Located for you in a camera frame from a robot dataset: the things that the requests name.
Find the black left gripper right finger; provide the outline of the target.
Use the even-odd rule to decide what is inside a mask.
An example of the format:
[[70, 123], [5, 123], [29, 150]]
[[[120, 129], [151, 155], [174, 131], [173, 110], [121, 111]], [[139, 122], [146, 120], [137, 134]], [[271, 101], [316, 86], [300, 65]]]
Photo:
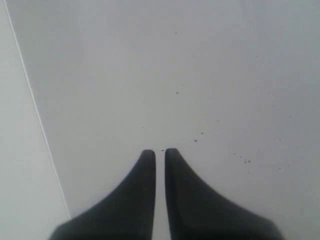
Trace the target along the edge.
[[165, 151], [165, 196], [173, 240], [278, 240], [277, 226], [205, 183], [176, 148]]

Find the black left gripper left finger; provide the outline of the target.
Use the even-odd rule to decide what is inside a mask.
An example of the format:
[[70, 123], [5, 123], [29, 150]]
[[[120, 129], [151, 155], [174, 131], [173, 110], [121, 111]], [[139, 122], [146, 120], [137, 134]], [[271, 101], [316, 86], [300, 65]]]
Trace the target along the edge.
[[52, 240], [150, 240], [156, 198], [156, 156], [144, 150], [103, 200], [58, 226]]

